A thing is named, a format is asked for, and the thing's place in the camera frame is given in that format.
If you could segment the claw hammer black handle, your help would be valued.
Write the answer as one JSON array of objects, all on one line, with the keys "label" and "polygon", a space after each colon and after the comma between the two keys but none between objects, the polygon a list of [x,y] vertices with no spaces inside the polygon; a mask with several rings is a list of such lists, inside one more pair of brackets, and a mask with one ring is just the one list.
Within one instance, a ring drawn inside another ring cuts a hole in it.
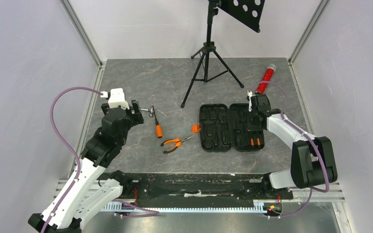
[{"label": "claw hammer black handle", "polygon": [[141,108],[141,111],[148,112],[149,117],[151,117],[151,118],[154,117],[154,107],[153,107],[153,106],[151,106],[151,107],[148,108],[148,109]]}]

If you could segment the large orange-handled screwdriver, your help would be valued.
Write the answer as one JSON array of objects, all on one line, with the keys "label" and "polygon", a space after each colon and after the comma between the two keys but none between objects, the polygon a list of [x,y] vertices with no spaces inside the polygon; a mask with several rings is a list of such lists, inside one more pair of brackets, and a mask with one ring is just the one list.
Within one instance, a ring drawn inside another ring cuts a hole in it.
[{"label": "large orange-handled screwdriver", "polygon": [[154,108],[153,105],[152,105],[152,115],[153,115],[154,120],[155,120],[155,131],[156,131],[157,138],[162,138],[163,137],[162,128],[161,128],[161,126],[159,124],[159,121],[156,117],[155,108]]}]

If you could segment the black plastic tool case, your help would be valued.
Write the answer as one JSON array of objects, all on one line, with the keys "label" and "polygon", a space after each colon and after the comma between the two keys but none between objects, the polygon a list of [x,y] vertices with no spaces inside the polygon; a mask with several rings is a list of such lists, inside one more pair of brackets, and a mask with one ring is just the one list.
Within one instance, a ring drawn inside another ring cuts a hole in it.
[{"label": "black plastic tool case", "polygon": [[[206,152],[227,152],[234,148],[239,152],[254,152],[265,146],[263,131],[248,131],[248,104],[204,104],[199,109],[199,123],[192,126],[198,133]],[[260,138],[261,147],[257,145]]]}]

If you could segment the orange-handled pliers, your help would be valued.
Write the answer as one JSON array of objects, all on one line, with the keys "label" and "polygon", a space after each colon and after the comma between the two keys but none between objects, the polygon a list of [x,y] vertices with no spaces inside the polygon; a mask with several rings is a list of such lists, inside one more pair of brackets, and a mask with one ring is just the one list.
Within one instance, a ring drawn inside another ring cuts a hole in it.
[{"label": "orange-handled pliers", "polygon": [[169,144],[173,144],[173,147],[163,151],[164,154],[169,154],[169,153],[172,153],[175,150],[177,150],[184,142],[190,140],[192,137],[193,136],[189,136],[189,137],[186,137],[186,138],[183,138],[183,139],[180,139],[180,138],[169,139],[169,140],[166,140],[166,141],[162,142],[160,144],[160,146],[163,147],[163,146],[166,146],[166,145],[169,145]]}]

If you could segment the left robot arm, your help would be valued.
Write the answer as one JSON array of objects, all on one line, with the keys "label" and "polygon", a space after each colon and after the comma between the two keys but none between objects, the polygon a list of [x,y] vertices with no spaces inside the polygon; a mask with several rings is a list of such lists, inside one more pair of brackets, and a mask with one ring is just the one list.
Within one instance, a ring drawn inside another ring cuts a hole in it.
[{"label": "left robot arm", "polygon": [[112,199],[128,198],[133,192],[129,178],[121,171],[107,179],[86,198],[91,185],[109,167],[126,144],[129,130],[144,122],[136,100],[123,106],[120,101],[103,104],[104,117],[83,151],[76,168],[52,203],[42,212],[32,214],[28,224],[39,233],[80,233]]}]

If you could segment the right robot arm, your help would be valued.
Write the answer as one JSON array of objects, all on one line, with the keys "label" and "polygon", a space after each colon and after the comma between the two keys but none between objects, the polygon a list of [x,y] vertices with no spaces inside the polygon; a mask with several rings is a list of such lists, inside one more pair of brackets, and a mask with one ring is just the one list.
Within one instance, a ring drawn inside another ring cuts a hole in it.
[{"label": "right robot arm", "polygon": [[265,94],[248,92],[248,130],[266,130],[291,149],[290,168],[264,174],[261,192],[274,198],[283,188],[310,188],[328,192],[338,178],[331,140],[317,137],[294,124],[280,109],[273,109]]}]

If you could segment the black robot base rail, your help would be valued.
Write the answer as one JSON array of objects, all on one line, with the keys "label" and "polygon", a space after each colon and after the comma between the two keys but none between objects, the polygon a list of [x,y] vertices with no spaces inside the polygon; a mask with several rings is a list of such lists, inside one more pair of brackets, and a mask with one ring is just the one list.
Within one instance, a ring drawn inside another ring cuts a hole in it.
[{"label": "black robot base rail", "polygon": [[273,190],[261,174],[127,173],[120,200],[154,208],[251,207],[254,200],[292,200],[287,188]]}]

